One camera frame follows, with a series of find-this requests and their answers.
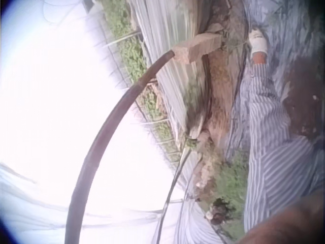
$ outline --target blue striped sleeve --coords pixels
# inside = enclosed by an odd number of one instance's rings
[[[311,143],[290,136],[290,119],[269,79],[268,66],[254,65],[250,84],[248,187],[244,211],[247,232],[259,222],[309,194],[315,166]]]

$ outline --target soil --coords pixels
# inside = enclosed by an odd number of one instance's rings
[[[211,112],[205,127],[209,130],[214,144],[224,147],[224,141],[230,129],[230,117],[233,101],[238,87],[244,60],[245,13],[241,1],[214,1],[213,16],[209,25],[219,23],[223,26],[223,47],[208,54],[211,74]]]
[[[290,132],[315,139],[323,130],[321,104],[324,99],[324,55],[320,49],[311,58],[297,59],[285,76],[290,92],[283,101],[290,116]]]

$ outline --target green plant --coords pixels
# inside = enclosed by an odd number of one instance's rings
[[[231,166],[223,165],[216,177],[216,195],[229,202],[231,221],[222,226],[233,240],[244,234],[243,211],[247,191],[248,157],[243,152],[236,152]]]
[[[113,36],[117,39],[130,33],[132,27],[125,0],[101,0],[101,2],[105,10],[108,27]],[[131,81],[137,81],[146,71],[146,63],[143,58],[139,39],[132,37],[119,42],[118,48]],[[150,120],[157,120],[163,115],[166,115],[165,111],[156,107],[157,96],[150,86],[144,89],[142,94],[137,98],[137,102]],[[168,123],[158,123],[154,125],[153,131],[158,140],[168,140],[172,138],[171,128]],[[177,150],[175,145],[174,147],[171,145],[162,145],[162,147],[164,147],[167,152]]]

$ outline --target brick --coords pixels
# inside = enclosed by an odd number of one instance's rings
[[[207,33],[217,33],[217,32],[222,31],[222,30],[223,30],[223,27],[222,27],[221,24],[214,23],[214,24],[209,25],[208,29],[205,32],[207,32]]]
[[[222,36],[219,34],[203,33],[181,42],[172,48],[175,54],[174,60],[183,64],[190,64],[200,59],[204,54],[220,48],[221,38]]]

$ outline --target white glove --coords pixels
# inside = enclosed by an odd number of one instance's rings
[[[251,58],[256,52],[263,52],[268,55],[268,42],[259,29],[253,29],[252,32],[249,33],[248,37],[249,43],[252,47]]]

